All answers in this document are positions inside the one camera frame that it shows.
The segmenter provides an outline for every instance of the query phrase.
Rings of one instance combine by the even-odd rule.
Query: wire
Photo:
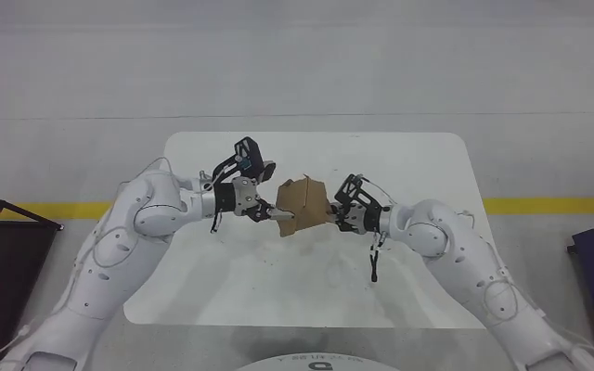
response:
[[[398,204],[398,202],[394,201],[394,199],[392,198],[392,196],[390,196],[390,194],[388,192],[386,192],[385,190],[383,190],[383,188],[380,187],[379,185],[376,185],[375,183],[371,182],[369,179],[367,179],[365,176],[363,176],[363,174],[359,174],[358,177],[360,177],[364,181],[368,182],[372,186],[375,186],[376,188],[378,188],[383,193],[383,195],[390,200],[390,203],[391,204],[393,204],[393,205],[397,205]]]
[[[475,219],[474,219],[474,214],[473,213],[471,213],[468,210],[463,210],[462,212],[458,212],[456,215],[470,216],[472,218],[472,229],[474,229]]]

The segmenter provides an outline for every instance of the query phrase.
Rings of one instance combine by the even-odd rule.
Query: table top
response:
[[[324,181],[333,197],[349,173],[363,173],[396,201],[436,198],[472,212],[492,241],[463,141],[453,134],[178,133],[165,157],[176,174],[210,172],[249,135],[273,178],[258,191],[274,202],[287,179]],[[380,202],[380,193],[369,190]],[[274,222],[225,215],[180,229],[147,283],[124,305],[137,324],[312,327],[482,328],[453,301],[403,244],[387,243],[370,282],[372,235],[340,233],[331,224],[280,238]]]

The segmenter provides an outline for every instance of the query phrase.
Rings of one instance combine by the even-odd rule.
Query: brown cardboard box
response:
[[[323,224],[329,210],[326,186],[307,175],[296,182],[289,179],[278,188],[276,207],[295,214],[293,219],[278,221],[281,237]]]

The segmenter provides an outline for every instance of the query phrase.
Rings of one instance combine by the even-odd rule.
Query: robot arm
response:
[[[351,174],[335,196],[334,222],[342,231],[374,232],[379,245],[390,238],[416,251],[445,291],[483,323],[519,370],[560,354],[574,369],[594,370],[594,358],[551,328],[513,283],[497,250],[467,220],[432,199],[412,207],[382,207],[362,189],[365,181]],[[372,264],[377,257],[375,251]]]
[[[255,222],[293,217],[256,191],[272,176],[274,162],[262,161],[249,137],[235,149],[212,177],[200,172],[185,179],[169,169],[145,171],[130,181],[84,241],[52,313],[10,350],[0,370],[82,370],[112,316],[149,279],[182,226],[214,219],[215,231],[216,220],[228,211]]]

